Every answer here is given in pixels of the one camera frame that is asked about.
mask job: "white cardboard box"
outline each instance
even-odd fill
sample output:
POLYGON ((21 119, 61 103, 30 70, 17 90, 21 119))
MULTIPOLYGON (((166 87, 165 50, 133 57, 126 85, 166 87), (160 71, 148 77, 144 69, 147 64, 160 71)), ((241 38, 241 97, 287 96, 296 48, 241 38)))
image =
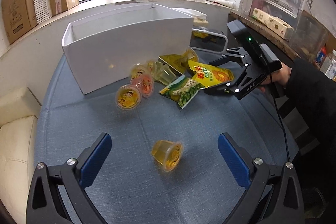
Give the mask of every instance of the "white cardboard box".
POLYGON ((62 48, 83 94, 129 76, 132 65, 182 54, 193 17, 157 5, 119 5, 69 23, 62 48))

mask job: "black cable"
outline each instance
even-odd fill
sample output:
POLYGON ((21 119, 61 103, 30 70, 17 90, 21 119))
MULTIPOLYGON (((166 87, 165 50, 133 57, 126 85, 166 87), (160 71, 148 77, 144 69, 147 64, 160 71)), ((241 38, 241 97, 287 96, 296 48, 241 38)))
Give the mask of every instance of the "black cable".
MULTIPOLYGON (((270 79, 270 85, 274 85, 273 81, 272 81, 272 74, 269 72, 269 79, 270 79)), ((270 92, 271 92, 271 95, 273 97, 273 101, 274 101, 274 106, 275 106, 275 109, 277 111, 277 114, 278 114, 278 118, 279 118, 279 121, 280 121, 280 124, 281 124, 281 128, 282 128, 282 131, 283 131, 283 136, 285 137, 285 145, 286 145, 286 153, 287 153, 287 160, 288 162, 291 162, 291 158, 290 158, 290 155, 289 155, 289 150, 288 150, 288 143, 287 143, 287 135, 286 135, 286 130, 285 130, 285 127, 284 127, 284 124, 282 123, 282 120, 281 120, 281 117, 280 117, 280 114, 279 114, 279 110, 278 110, 278 105, 277 105, 277 102, 275 101, 275 96, 272 92, 272 89, 270 89, 270 92)))

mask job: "white sofa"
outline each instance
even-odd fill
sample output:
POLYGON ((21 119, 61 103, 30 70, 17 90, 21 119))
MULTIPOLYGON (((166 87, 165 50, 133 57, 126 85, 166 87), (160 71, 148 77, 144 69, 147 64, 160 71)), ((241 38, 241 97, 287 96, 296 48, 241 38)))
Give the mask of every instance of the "white sofa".
POLYGON ((0 97, 0 199, 17 224, 26 223, 40 109, 28 88, 0 97))

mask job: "jelly cup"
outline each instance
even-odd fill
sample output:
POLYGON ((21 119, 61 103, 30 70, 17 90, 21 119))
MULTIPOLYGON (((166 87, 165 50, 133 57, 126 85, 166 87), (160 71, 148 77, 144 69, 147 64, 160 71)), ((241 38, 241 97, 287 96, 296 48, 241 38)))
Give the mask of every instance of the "jelly cup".
POLYGON ((130 72, 130 75, 129 75, 129 80, 130 82, 132 83, 132 81, 135 79, 135 78, 139 78, 140 76, 142 76, 144 73, 150 73, 148 71, 148 69, 143 66, 143 65, 140 65, 140 64, 136 64, 134 65, 132 68, 131 68, 131 72, 130 72))
POLYGON ((116 95, 115 103, 123 110, 132 110, 140 104, 141 94, 135 85, 121 86, 116 95))
POLYGON ((157 74, 157 63, 155 60, 151 59, 146 62, 146 68, 147 70, 152 74, 153 78, 155 78, 157 74))
POLYGON ((157 73, 155 80, 161 82, 164 85, 169 85, 176 78, 175 73, 169 68, 168 64, 161 67, 161 70, 157 73))
POLYGON ((154 144, 151 154, 163 166, 163 170, 169 172, 179 163, 183 149, 181 142, 159 140, 154 144))
POLYGON ((149 73, 144 73, 142 76, 133 79, 131 84, 137 87, 142 97, 148 98, 154 92, 154 79, 149 73))
POLYGON ((192 48, 188 48, 183 55, 185 55, 188 58, 188 60, 193 60, 195 62, 199 61, 197 53, 192 48))

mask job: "cartoon label on jelly cup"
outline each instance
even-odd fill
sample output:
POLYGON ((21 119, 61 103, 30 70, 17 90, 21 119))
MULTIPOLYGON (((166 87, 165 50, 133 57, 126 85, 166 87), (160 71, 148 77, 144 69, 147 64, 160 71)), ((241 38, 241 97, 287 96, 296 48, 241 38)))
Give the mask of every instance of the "cartoon label on jelly cup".
POLYGON ((156 68, 156 62, 155 62, 155 60, 149 60, 149 61, 147 61, 147 63, 146 63, 146 67, 147 67, 147 70, 151 73, 151 75, 153 76, 153 77, 155 77, 155 75, 156 75, 156 73, 157 73, 157 68, 156 68))
POLYGON ((140 64, 134 65, 129 76, 131 83, 135 78, 141 77, 144 73, 148 73, 148 70, 145 68, 145 66, 140 64))
POLYGON ((119 88, 115 96, 115 102, 121 109, 131 110, 141 101, 140 92, 133 85, 124 85, 119 88))
POLYGON ((141 87, 142 96, 149 97, 150 95, 152 95, 153 90, 154 90, 154 80, 152 76, 149 74, 144 74, 142 76, 142 87, 141 87))

